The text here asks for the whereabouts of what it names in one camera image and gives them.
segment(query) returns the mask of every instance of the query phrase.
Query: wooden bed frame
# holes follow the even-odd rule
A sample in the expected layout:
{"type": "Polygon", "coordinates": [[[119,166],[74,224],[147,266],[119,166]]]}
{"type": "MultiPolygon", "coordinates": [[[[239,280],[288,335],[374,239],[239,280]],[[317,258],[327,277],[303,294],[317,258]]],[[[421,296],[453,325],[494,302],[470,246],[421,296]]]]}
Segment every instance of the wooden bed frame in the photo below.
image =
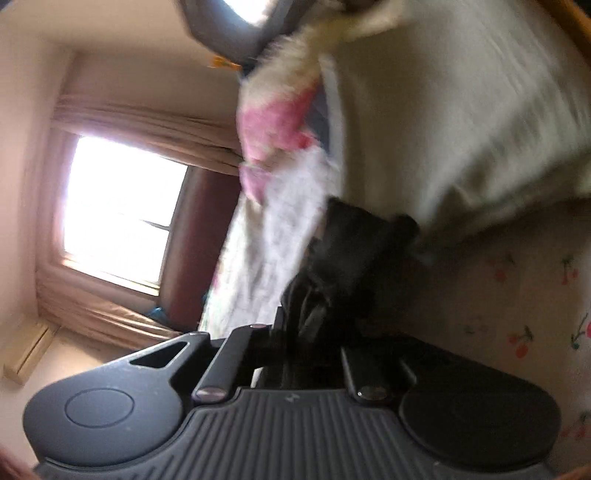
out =
{"type": "Polygon", "coordinates": [[[537,0],[591,64],[591,18],[573,0],[537,0]]]}

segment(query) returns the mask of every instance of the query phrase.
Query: pink fabric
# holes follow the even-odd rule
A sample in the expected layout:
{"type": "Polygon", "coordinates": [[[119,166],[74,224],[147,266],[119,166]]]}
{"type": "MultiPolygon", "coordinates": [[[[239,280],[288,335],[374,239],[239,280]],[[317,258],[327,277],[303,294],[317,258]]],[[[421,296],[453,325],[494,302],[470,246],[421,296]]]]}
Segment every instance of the pink fabric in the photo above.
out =
{"type": "Polygon", "coordinates": [[[261,205],[265,197],[265,188],[272,176],[271,172],[249,163],[240,165],[238,171],[246,196],[261,205]]]}
{"type": "Polygon", "coordinates": [[[303,126],[317,90],[318,82],[315,82],[293,97],[274,99],[261,107],[239,111],[238,132],[245,157],[258,163],[276,149],[293,151],[313,145],[313,135],[303,126]]]}

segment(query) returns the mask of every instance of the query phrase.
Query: bolt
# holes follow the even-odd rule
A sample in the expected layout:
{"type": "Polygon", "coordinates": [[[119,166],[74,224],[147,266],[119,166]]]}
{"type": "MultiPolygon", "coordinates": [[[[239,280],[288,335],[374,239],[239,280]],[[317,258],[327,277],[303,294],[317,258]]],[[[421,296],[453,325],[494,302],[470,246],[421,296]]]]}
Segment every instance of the bolt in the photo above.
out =
{"type": "Polygon", "coordinates": [[[223,388],[204,387],[197,390],[195,400],[199,401],[200,403],[219,403],[224,401],[227,395],[228,392],[226,392],[223,388]]]}
{"type": "Polygon", "coordinates": [[[388,398],[388,390],[384,387],[366,385],[359,389],[357,395],[366,401],[384,401],[388,398]]]}

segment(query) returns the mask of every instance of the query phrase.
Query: blanket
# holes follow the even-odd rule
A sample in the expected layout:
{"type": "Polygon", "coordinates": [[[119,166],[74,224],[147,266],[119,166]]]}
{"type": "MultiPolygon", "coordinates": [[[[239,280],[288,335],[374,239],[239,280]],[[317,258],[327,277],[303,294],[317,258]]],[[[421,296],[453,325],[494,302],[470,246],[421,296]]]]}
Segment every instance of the blanket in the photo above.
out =
{"type": "Polygon", "coordinates": [[[413,0],[323,59],[342,199],[451,244],[591,192],[591,67],[534,0],[413,0]]]}

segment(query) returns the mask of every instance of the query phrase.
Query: white blanket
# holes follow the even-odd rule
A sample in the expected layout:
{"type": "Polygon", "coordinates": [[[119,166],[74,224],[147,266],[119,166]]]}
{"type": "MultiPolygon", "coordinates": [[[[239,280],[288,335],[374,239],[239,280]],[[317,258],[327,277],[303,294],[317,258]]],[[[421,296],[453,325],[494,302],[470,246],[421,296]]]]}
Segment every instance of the white blanket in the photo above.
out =
{"type": "Polygon", "coordinates": [[[338,194],[338,170],[319,147],[284,156],[258,205],[241,195],[199,329],[213,338],[251,323],[271,324],[289,280],[338,194]]]}

